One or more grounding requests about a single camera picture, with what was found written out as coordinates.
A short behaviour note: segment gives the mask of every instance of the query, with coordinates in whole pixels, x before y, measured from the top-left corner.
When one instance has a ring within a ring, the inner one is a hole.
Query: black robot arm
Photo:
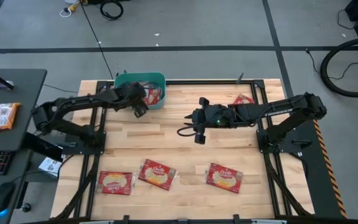
[[[195,135],[195,142],[199,144],[205,143],[206,128],[253,127],[261,118],[292,112],[280,124],[266,129],[267,142],[277,144],[285,138],[286,133],[301,123],[311,119],[321,119],[327,113],[320,97],[310,93],[264,105],[252,103],[228,106],[209,105],[206,98],[200,98],[200,105],[201,109],[195,109],[193,114],[185,117],[191,118],[193,123],[185,123],[187,127],[178,130],[181,136]],[[193,128],[194,133],[181,133],[182,130],[188,128]]]
[[[137,118],[143,116],[149,109],[144,103],[145,91],[139,83],[125,84],[118,88],[105,90],[96,95],[79,96],[71,98],[58,98],[46,102],[32,112],[35,127],[43,134],[57,130],[63,133],[79,136],[88,144],[97,144],[99,135],[90,125],[80,126],[63,119],[68,112],[88,108],[112,108],[118,111],[132,107]]]

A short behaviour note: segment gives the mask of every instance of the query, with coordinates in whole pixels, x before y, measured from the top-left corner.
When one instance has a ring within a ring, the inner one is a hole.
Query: teal bin
[[[123,73],[117,76],[116,80],[114,81],[114,87],[120,86],[125,82],[156,83],[162,90],[161,99],[156,105],[149,105],[149,109],[157,110],[164,106],[167,83],[165,82],[165,76],[161,73]]]

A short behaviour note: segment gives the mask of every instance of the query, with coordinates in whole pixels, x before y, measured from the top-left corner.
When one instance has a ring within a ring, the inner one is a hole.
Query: snack packages on desk
[[[101,171],[96,193],[130,195],[135,186],[136,175],[131,172]]]
[[[234,100],[233,104],[244,104],[244,103],[252,103],[255,104],[255,101],[252,98],[249,98],[248,96],[245,96],[243,94],[240,94],[237,96],[236,100]]]
[[[0,104],[0,130],[12,129],[16,116],[16,111],[20,103],[1,103]]]
[[[234,193],[240,192],[242,172],[229,169],[215,163],[211,163],[206,171],[206,183],[215,187],[229,190]]]
[[[146,97],[143,99],[147,106],[157,104],[161,99],[162,89],[156,83],[139,82],[146,92]]]
[[[170,190],[173,179],[178,175],[176,169],[146,159],[140,167],[139,180]]]

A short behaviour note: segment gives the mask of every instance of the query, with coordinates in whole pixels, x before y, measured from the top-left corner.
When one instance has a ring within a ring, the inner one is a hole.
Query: small box
[[[207,184],[230,190],[237,194],[240,192],[242,172],[211,163],[206,175]]]
[[[96,192],[102,194],[130,195],[133,183],[134,175],[131,172],[101,171]]]
[[[45,173],[57,178],[57,172],[59,171],[61,162],[55,161],[49,157],[46,157],[44,161],[38,166],[39,170],[45,171]]]
[[[139,180],[169,190],[176,175],[177,170],[146,159],[140,168]]]

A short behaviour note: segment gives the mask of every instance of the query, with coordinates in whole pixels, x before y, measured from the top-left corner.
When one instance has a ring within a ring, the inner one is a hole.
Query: wooden tabletop
[[[96,80],[81,82],[79,95],[95,93]],[[266,79],[269,101],[284,99],[279,79]],[[206,144],[177,135],[186,121],[183,117],[199,108],[198,99],[211,104],[231,104],[239,94],[252,97],[249,85],[169,85],[165,106],[136,119],[132,110],[117,113],[108,110],[105,130],[106,149],[99,171],[137,172],[145,159],[178,171],[170,191],[136,180],[132,195],[98,194],[94,196],[92,220],[150,219],[231,219],[273,218],[270,191],[263,155],[259,152],[256,128],[207,129]],[[89,124],[91,110],[76,111],[73,122]],[[279,123],[287,115],[273,117]],[[300,161],[281,154],[287,186],[313,213],[313,206]],[[83,156],[74,156],[62,167],[51,217],[58,215],[78,188]],[[205,184],[204,172],[211,162],[239,170],[244,174],[239,194]],[[282,196],[277,191],[280,211]],[[84,194],[81,214],[85,214],[88,193]]]

